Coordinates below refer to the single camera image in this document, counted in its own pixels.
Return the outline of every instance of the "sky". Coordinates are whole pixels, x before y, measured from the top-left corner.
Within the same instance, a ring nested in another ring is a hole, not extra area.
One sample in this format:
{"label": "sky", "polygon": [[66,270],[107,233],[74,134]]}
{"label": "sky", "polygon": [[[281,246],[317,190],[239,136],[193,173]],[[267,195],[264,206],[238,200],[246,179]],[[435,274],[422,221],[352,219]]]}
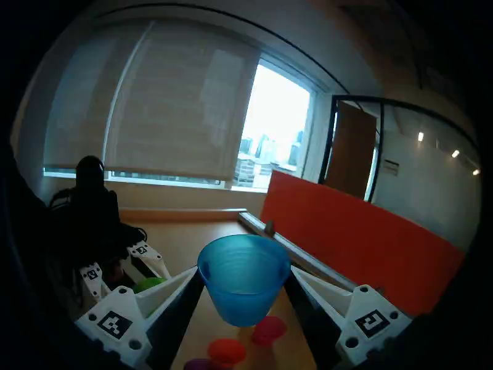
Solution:
{"label": "sky", "polygon": [[277,142],[279,157],[287,160],[298,132],[304,131],[309,103],[307,90],[258,65],[242,135],[253,139],[250,152],[255,153],[265,134]]}

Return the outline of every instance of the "red panel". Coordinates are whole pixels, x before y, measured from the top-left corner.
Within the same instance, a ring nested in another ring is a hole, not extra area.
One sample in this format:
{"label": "red panel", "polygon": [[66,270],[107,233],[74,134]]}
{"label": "red panel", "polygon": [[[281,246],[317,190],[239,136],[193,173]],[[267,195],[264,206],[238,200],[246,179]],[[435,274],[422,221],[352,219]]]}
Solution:
{"label": "red panel", "polygon": [[400,216],[274,171],[261,219],[357,284],[381,287],[410,314],[430,312],[463,252]]}

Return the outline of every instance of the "wooden door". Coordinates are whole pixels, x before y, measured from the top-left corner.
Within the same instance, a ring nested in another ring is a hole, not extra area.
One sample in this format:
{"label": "wooden door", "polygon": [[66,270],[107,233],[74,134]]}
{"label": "wooden door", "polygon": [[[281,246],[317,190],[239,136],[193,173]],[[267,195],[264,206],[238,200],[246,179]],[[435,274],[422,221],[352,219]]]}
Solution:
{"label": "wooden door", "polygon": [[324,184],[363,199],[372,167],[377,119],[340,102],[332,156]]}

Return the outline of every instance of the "green ball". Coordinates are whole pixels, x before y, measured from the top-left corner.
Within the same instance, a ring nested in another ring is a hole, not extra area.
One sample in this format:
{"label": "green ball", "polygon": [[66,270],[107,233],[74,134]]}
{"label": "green ball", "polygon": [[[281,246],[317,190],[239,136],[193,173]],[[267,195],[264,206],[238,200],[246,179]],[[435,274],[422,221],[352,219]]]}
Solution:
{"label": "green ball", "polygon": [[162,282],[165,282],[166,279],[163,277],[148,277],[147,279],[142,280],[141,282],[138,282],[132,289],[135,294],[143,292],[149,288],[155,287],[156,285],[161,284]]}

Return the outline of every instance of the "window blind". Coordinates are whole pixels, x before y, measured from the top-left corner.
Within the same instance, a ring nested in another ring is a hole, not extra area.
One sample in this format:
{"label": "window blind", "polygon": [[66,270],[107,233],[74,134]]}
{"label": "window blind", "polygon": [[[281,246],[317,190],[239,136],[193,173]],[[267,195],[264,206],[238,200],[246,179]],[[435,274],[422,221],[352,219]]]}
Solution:
{"label": "window blind", "polygon": [[232,179],[259,58],[214,28],[155,22],[118,91],[106,168]]}
{"label": "window blind", "polygon": [[47,119],[45,167],[74,168],[86,155],[101,158],[115,88],[146,26],[98,30],[68,60]]}

